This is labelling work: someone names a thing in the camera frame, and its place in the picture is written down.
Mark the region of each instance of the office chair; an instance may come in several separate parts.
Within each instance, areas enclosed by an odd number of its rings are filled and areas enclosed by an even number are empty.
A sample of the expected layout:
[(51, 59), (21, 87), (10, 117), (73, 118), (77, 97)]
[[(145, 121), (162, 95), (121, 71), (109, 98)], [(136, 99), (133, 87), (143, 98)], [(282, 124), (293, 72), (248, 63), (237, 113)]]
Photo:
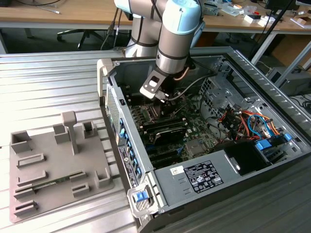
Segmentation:
[(61, 33), (57, 33), (57, 40), (60, 42), (63, 42), (64, 41), (62, 39), (63, 35), (68, 35), (68, 34), (73, 34), (73, 33), (83, 33), (80, 43), (78, 44), (78, 50), (81, 50), (85, 38), (86, 37), (89, 38), (90, 35), (93, 35), (94, 37), (100, 39), (101, 41), (104, 41), (104, 38), (101, 35), (97, 34), (95, 30), (90, 30), (90, 29), (74, 29), (74, 30), (68, 30), (68, 31), (64, 31)]

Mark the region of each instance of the green circuit board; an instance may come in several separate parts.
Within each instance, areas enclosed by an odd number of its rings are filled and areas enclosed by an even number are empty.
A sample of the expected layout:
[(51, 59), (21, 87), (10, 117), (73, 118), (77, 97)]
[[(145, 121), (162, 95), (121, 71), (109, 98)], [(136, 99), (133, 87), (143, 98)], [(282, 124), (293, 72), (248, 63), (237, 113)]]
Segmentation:
[[(164, 117), (158, 117), (153, 103), (131, 106), (135, 125), (139, 131), (148, 156), (156, 168), (180, 163), (210, 153), (218, 143), (218, 135), (214, 135), (201, 117), (196, 100), (183, 98), (174, 107), (174, 111)], [(186, 128), (184, 136), (177, 141), (156, 145), (152, 133), (144, 131), (144, 125), (162, 123), (172, 119), (181, 119), (180, 125)]]

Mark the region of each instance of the light blue robot arm cap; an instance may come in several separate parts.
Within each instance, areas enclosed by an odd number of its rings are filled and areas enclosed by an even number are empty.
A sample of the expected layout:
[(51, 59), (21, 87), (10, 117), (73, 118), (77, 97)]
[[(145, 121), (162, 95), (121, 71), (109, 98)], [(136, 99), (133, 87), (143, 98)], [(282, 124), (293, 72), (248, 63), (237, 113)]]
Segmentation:
[(132, 13), (130, 8), (130, 1), (129, 0), (114, 0), (116, 7), (120, 8), (121, 10)]
[(200, 22), (201, 7), (194, 0), (168, 0), (163, 12), (163, 25), (170, 32), (186, 35)]

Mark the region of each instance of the aluminum profile table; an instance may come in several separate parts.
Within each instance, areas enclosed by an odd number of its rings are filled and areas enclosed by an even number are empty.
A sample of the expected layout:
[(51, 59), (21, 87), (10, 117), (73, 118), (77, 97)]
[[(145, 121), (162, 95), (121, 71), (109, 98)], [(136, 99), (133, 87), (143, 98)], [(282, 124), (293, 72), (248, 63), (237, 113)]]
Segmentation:
[[(220, 48), (209, 50), (220, 51)], [(204, 53), (205, 50), (193, 50)], [(0, 232), (136, 233), (105, 124), (97, 103), (96, 62), (109, 51), (0, 56)], [(9, 221), (9, 133), (51, 131), (63, 111), (99, 128), (115, 188), (65, 207), (12, 224)], [(311, 158), (271, 181), (171, 224), (159, 233), (309, 232)]]

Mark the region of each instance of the power supply label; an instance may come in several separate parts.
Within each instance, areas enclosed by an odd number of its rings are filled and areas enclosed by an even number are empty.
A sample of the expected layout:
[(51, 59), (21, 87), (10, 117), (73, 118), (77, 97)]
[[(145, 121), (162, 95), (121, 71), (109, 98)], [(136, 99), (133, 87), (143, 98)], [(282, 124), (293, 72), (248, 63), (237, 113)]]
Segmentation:
[(196, 193), (224, 183), (210, 160), (187, 167), (184, 171)]

